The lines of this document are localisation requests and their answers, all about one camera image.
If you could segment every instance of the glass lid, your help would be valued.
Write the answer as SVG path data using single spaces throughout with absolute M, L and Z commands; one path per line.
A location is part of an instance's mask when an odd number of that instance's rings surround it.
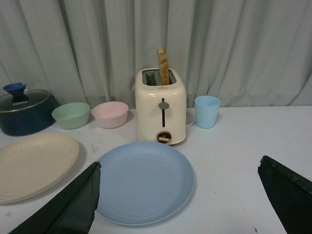
M 19 96 L 3 95 L 0 97 L 0 114 L 32 108 L 45 102 L 49 97 L 50 93 L 41 89 L 25 90 Z

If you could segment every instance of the bread slice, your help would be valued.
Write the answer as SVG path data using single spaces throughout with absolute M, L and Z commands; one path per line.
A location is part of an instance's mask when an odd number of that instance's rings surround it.
M 168 60 L 165 48 L 160 48 L 157 50 L 158 55 L 158 66 L 159 74 L 163 85 L 169 85 L 169 70 L 168 70 Z

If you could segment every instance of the blue plate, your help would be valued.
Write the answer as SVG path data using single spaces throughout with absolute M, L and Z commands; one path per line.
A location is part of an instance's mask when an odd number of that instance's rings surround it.
M 135 142 L 100 159 L 97 212 L 130 226 L 155 223 L 177 212 L 190 198 L 195 176 L 188 159 L 171 146 Z

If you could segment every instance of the curtain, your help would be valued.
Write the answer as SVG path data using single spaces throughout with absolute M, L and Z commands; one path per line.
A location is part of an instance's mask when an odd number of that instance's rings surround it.
M 188 107 L 312 105 L 311 22 L 312 0 L 2 0 L 0 86 L 135 108 L 164 47 Z

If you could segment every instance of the oval plate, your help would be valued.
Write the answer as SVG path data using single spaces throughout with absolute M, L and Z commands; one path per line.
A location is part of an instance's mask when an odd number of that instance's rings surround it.
M 72 136 L 27 136 L 0 148 L 0 204 L 22 201 L 51 188 L 65 177 L 79 154 Z
M 177 212 L 190 198 L 195 176 L 178 150 L 156 142 L 135 142 L 104 154 L 97 212 L 129 226 L 146 225 Z

